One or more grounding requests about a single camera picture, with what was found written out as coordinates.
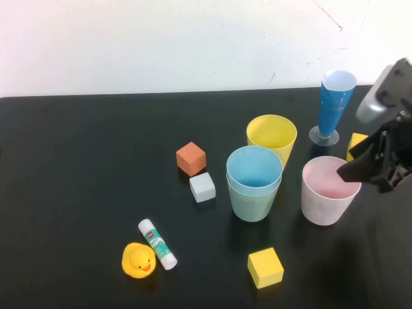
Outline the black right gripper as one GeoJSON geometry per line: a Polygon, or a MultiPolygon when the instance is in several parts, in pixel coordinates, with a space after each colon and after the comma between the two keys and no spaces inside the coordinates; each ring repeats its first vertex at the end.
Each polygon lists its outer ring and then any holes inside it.
{"type": "Polygon", "coordinates": [[[370,183],[384,193],[410,180],[411,108],[403,108],[372,135],[352,134],[349,155],[353,160],[337,169],[345,182],[370,183]]]}

